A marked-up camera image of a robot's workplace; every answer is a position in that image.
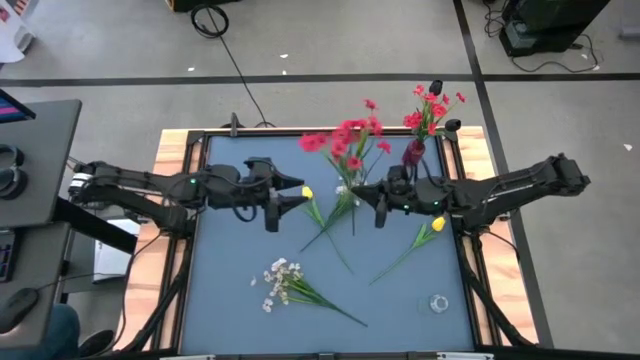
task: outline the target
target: yellow flower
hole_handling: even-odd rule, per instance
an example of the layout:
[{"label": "yellow flower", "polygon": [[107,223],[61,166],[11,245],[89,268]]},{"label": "yellow flower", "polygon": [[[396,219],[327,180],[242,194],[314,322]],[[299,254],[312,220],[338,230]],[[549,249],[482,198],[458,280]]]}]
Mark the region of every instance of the yellow flower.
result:
[{"label": "yellow flower", "polygon": [[444,229],[445,223],[446,223],[446,220],[444,219],[444,217],[440,216],[433,220],[433,222],[431,223],[431,227],[435,231],[442,231],[442,229]]},{"label": "yellow flower", "polygon": [[311,191],[310,187],[303,186],[302,187],[302,196],[306,197],[307,199],[311,199],[311,198],[313,198],[313,191]]}]

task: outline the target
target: concrete floor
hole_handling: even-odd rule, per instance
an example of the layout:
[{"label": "concrete floor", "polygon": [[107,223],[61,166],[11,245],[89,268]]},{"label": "concrete floor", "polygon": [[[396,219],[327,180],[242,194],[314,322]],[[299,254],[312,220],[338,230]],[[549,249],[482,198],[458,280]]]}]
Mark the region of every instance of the concrete floor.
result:
[{"label": "concrete floor", "polygon": [[[462,0],[485,74],[518,74],[497,38],[482,27],[486,9]],[[640,42],[616,34],[628,24],[632,1],[612,0],[587,33],[604,55],[597,73],[638,73]],[[246,75],[430,73],[471,74],[452,1],[243,0],[223,5],[231,18],[225,40]],[[186,14],[162,0],[41,0],[31,26],[39,36],[27,58],[5,65],[2,79],[235,76],[218,40],[198,36]],[[288,54],[282,59],[279,55]],[[535,66],[560,59],[588,65],[581,51],[522,59]],[[542,73],[561,73],[544,69]],[[471,77],[446,84],[469,99],[456,117],[485,125]],[[412,109],[415,81],[250,84],[268,121],[278,126],[333,125],[362,114],[361,100],[378,101],[385,124],[401,124]],[[640,352],[636,281],[640,196],[640,81],[487,83],[510,169],[549,154],[576,159],[593,183],[577,198],[549,198],[522,217],[557,348]],[[72,155],[151,169],[164,128],[216,127],[230,113],[252,125],[258,114],[241,85],[158,85],[6,88],[29,101],[79,98],[84,103]],[[623,144],[634,147],[627,151]],[[83,334],[115,327],[117,293],[79,294]],[[108,309],[92,317],[95,304]]]}]

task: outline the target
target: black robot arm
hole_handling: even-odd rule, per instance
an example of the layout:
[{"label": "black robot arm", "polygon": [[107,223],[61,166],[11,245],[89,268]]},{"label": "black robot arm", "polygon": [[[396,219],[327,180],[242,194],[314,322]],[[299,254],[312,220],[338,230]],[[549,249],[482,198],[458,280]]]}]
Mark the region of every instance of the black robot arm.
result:
[{"label": "black robot arm", "polygon": [[420,178],[411,183],[404,166],[389,168],[386,180],[356,186],[353,193],[376,209],[375,225],[384,226],[392,209],[406,214],[441,215],[461,219],[464,231],[475,232],[495,218],[544,196],[576,196],[590,183],[574,160],[551,156],[527,169],[485,180]]},{"label": "black robot arm", "polygon": [[[249,167],[247,177],[241,177],[230,165],[164,176],[93,162],[74,168],[76,175],[69,194],[75,203],[113,203],[149,217],[161,230],[180,237],[193,234],[188,210],[200,208],[205,199],[213,209],[233,209],[245,222],[256,217],[259,206],[264,209],[267,231],[277,232],[280,217],[307,200],[303,196],[282,196],[277,191],[303,185],[304,180],[280,173],[269,158],[250,158],[245,164]],[[162,201],[156,203],[145,195],[160,196]],[[251,208],[251,217],[244,217],[237,208]]]}]

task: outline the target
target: computer monitor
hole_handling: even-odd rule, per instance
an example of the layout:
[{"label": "computer monitor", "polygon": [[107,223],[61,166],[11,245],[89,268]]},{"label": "computer monitor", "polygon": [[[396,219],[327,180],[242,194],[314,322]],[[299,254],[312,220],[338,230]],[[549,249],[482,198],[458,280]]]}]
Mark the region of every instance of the computer monitor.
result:
[{"label": "computer monitor", "polygon": [[35,118],[36,114],[33,111],[29,110],[28,107],[22,105],[18,100],[12,98],[3,90],[0,90],[0,125]]}]

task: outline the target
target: jeans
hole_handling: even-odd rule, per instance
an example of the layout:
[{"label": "jeans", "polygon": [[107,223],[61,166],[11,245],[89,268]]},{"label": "jeans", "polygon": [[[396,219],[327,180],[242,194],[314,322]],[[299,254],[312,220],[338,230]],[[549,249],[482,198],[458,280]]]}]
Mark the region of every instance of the jeans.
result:
[{"label": "jeans", "polygon": [[24,350],[0,350],[2,360],[63,360],[78,357],[80,322],[69,305],[55,304],[49,327],[39,346]]}]

